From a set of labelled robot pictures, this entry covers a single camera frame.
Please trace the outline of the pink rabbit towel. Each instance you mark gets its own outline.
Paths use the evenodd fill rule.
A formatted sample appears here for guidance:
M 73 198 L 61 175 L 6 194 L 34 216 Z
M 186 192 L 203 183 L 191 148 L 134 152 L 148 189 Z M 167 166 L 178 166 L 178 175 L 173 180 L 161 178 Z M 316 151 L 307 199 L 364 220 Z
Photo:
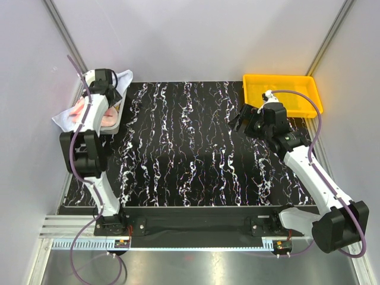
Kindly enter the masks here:
M 85 99 L 81 98 L 79 99 L 75 106 L 73 107 L 73 110 L 70 111 L 69 117 L 72 119 L 74 123 L 76 123 L 80 115 L 84 109 L 84 103 Z M 116 124 L 118 120 L 118 110 L 115 107 L 110 107 L 103 115 L 102 117 L 102 122 L 101 122 L 101 127 L 111 127 Z

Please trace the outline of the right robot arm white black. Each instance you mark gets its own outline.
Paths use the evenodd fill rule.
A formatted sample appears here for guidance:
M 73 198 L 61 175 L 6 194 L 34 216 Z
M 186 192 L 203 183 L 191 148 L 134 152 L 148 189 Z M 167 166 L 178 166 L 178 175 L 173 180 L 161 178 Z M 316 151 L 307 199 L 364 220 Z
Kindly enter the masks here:
M 283 104 L 277 100 L 269 100 L 260 108 L 244 104 L 229 126 L 238 131 L 243 123 L 246 123 L 245 135 L 263 140 L 282 159 L 309 192 L 318 209 L 318 213 L 313 214 L 295 206 L 284 206 L 270 220 L 270 230 L 279 236 L 295 230 L 311 237 L 325 253 L 342 251 L 346 246 L 360 242 L 361 251 L 349 256 L 364 256 L 368 206 L 363 201 L 353 201 L 327 175 L 313 156 L 312 147 L 291 131 Z

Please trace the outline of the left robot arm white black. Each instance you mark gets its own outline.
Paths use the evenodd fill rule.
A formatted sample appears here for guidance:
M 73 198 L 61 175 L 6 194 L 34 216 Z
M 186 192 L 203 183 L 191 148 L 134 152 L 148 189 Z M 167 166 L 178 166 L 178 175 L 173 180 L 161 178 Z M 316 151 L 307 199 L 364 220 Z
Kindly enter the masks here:
M 128 229 L 121 203 L 107 178 L 107 155 L 99 138 L 106 112 L 120 101 L 118 79 L 111 69 L 94 69 L 80 77 L 84 84 L 81 98 L 69 117 L 74 126 L 59 136 L 66 168 L 88 189 L 96 204 L 96 236 L 116 236 Z

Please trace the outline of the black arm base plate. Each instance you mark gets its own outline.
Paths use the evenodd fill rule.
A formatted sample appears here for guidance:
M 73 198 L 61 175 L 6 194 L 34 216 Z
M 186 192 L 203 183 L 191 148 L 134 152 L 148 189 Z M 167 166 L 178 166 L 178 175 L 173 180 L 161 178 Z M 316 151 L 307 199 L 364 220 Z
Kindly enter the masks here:
M 274 221 L 276 206 L 222 207 L 125 207 L 121 213 L 100 217 L 96 236 L 175 235 L 206 236 L 212 239 L 229 235 L 240 237 L 281 236 Z

